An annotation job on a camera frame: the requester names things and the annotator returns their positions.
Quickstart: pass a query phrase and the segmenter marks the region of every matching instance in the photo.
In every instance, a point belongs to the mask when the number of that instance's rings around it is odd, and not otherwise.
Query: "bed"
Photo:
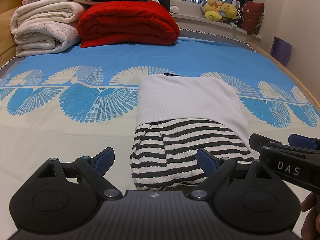
[[[0,0],[0,239],[15,231],[9,201],[48,158],[72,162],[113,147],[105,175],[136,189],[130,154],[137,91],[153,73],[219,78],[232,86],[250,133],[288,143],[320,134],[320,103],[286,68],[252,43],[181,29],[174,46],[119,44],[15,57],[8,23],[21,0]],[[290,185],[302,200],[307,191]],[[300,233],[304,214],[295,227]]]

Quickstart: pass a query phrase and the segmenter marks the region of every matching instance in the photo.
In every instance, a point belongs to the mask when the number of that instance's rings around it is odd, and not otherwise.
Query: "silver bolt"
[[[106,197],[116,197],[120,194],[120,191],[114,188],[107,189],[103,192]]]
[[[202,189],[196,189],[191,192],[191,195],[195,198],[204,198],[207,195],[207,193]]]

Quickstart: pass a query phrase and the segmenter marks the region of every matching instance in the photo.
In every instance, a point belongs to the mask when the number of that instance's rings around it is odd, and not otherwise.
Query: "wooden bed frame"
[[[9,29],[9,22],[12,14],[21,6],[22,0],[0,0],[0,68],[12,59],[16,55],[16,44],[13,41],[13,36],[11,35]],[[302,91],[306,98],[320,111],[320,103],[315,98],[315,96],[307,89],[307,87],[301,83],[301,81],[293,75],[287,68],[285,68],[280,62],[273,58],[266,51],[261,49],[256,44],[247,41],[252,48],[257,52],[270,59],[282,72],[284,72]]]

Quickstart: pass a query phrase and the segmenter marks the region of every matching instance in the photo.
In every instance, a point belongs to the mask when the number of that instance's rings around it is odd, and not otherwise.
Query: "black device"
[[[199,149],[197,162],[208,178],[187,195],[127,190],[123,196],[103,177],[114,162],[110,147],[74,163],[50,158],[10,201],[18,228],[10,239],[299,239],[292,229],[300,202],[282,179],[320,193],[320,151],[257,134],[250,145],[261,152],[252,164]]]

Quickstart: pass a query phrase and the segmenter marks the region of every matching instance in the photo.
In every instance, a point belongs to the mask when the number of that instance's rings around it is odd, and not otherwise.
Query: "folded red quilt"
[[[155,1],[110,1],[91,6],[80,18],[81,48],[121,42],[174,43],[179,27]]]

